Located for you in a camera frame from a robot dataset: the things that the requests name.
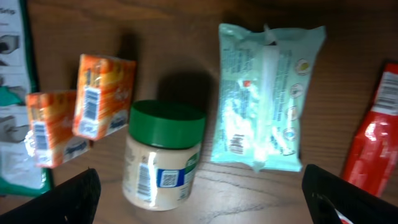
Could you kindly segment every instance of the brown wooden surface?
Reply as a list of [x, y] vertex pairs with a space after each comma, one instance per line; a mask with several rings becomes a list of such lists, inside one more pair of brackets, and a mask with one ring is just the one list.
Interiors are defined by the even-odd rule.
[[[95, 223], [311, 223], [301, 173], [212, 164], [218, 103], [218, 24], [252, 30], [326, 25], [328, 39], [313, 73], [302, 116], [301, 156], [340, 174], [385, 58], [398, 59], [398, 4], [360, 0], [30, 0], [29, 14], [42, 90], [75, 85], [79, 55], [138, 60], [135, 100], [177, 99], [208, 112], [193, 192], [169, 212], [149, 212], [122, 195], [126, 129], [53, 170], [60, 184], [87, 167], [101, 178]], [[398, 205], [398, 171], [382, 198]], [[25, 197], [0, 198], [0, 213]]]

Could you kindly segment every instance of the orange box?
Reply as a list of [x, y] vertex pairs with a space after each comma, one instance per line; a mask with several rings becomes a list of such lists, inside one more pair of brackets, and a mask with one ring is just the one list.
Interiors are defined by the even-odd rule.
[[31, 93], [26, 103], [38, 166], [53, 168], [90, 149], [89, 140], [72, 133], [75, 90]]
[[136, 62], [81, 55], [73, 133], [99, 140], [127, 125]]

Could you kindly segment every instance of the plastic jar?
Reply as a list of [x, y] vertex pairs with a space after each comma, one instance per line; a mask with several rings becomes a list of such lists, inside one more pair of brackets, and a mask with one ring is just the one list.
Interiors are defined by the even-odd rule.
[[189, 197], [203, 139], [205, 115], [178, 103], [134, 103], [127, 135], [123, 194], [155, 211], [177, 208]]

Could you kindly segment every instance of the beige jar body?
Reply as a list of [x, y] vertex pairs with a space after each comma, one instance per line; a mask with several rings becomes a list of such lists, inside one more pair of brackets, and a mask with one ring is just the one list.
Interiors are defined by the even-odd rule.
[[200, 144], [161, 149], [127, 136], [123, 194], [134, 205], [155, 211], [177, 208], [189, 197]]

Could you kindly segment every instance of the wooden table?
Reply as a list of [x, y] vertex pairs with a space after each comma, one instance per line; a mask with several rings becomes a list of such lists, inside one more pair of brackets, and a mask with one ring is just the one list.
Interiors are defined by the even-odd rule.
[[[123, 197], [126, 129], [54, 169], [55, 183], [95, 168], [102, 185], [98, 224], [311, 223], [302, 172], [256, 174], [244, 165], [209, 162], [220, 75], [218, 24], [258, 31], [265, 22], [271, 28], [326, 25], [328, 39], [302, 116], [301, 158], [339, 175], [382, 61], [398, 59], [397, 9], [394, 0], [30, 0], [43, 91], [75, 88], [82, 53], [118, 55], [138, 60], [135, 100], [175, 99], [208, 112], [193, 193], [180, 208], [150, 212]], [[395, 171], [382, 198], [398, 205], [397, 189]], [[0, 198], [0, 213], [28, 200]]]

